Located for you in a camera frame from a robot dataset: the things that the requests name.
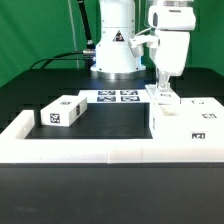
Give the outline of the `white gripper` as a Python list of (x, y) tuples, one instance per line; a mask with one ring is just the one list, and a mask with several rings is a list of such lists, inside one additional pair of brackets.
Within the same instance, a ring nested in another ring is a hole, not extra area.
[(166, 91), (169, 75), (180, 76), (184, 70), (196, 17), (190, 6), (158, 3), (149, 7), (148, 22), (158, 38), (150, 47), (150, 58), (158, 69), (157, 87)]

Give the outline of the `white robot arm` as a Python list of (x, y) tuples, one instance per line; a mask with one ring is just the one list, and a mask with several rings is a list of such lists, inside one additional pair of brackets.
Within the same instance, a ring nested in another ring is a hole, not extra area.
[(143, 71), (144, 49), (156, 67), (157, 87), (168, 88), (169, 78), (185, 68), (190, 32), (195, 28), (194, 0), (148, 0), (148, 27), (135, 31), (134, 0), (99, 0), (101, 39), (91, 67), (97, 76), (126, 79)]

